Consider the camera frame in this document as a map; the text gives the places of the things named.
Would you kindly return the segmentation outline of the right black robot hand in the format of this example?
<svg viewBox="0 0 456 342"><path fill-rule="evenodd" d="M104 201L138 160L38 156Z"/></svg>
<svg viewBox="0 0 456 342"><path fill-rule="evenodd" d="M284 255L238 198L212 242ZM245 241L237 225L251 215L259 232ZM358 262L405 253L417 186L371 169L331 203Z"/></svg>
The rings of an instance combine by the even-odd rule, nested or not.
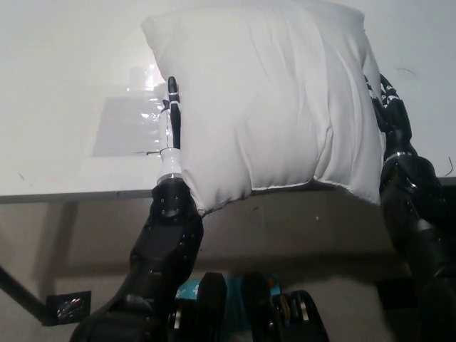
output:
<svg viewBox="0 0 456 342"><path fill-rule="evenodd" d="M411 138L412 130L405 104L388 79L380 74L380 97L375 95L367 78L365 81L380 131L386 134L400 131Z"/></svg>

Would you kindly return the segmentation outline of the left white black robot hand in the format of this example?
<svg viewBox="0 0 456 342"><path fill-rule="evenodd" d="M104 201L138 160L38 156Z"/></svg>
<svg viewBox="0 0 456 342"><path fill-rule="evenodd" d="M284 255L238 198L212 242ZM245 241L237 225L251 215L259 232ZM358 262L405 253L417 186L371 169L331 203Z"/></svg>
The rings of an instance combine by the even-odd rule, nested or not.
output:
<svg viewBox="0 0 456 342"><path fill-rule="evenodd" d="M162 100L159 115L159 151L181 148L180 93L174 76L167 79L167 97Z"/></svg>

